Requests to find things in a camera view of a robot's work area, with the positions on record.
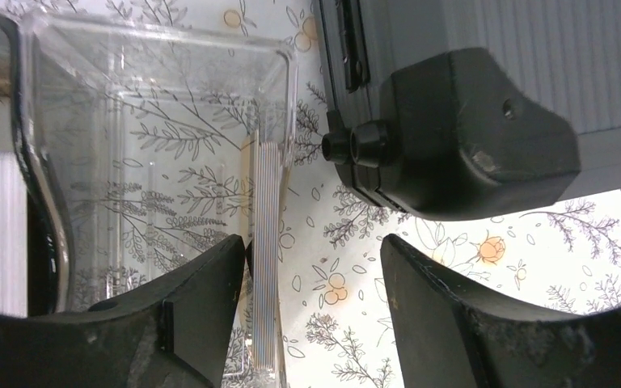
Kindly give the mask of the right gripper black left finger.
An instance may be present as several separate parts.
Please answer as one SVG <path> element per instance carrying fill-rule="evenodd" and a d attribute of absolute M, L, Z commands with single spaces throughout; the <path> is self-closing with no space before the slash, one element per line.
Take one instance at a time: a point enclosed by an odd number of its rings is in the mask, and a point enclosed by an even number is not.
<path fill-rule="evenodd" d="M 83 312 L 0 315 L 0 387 L 218 387 L 245 264 L 223 239 Z"/>

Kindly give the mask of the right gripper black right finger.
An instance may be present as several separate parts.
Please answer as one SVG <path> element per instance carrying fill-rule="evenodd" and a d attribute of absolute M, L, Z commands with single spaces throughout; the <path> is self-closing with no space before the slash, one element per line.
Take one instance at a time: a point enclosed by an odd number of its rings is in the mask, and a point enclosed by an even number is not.
<path fill-rule="evenodd" d="M 576 315 L 520 301 L 401 237 L 381 245 L 407 387 L 621 387 L 621 306 Z"/>

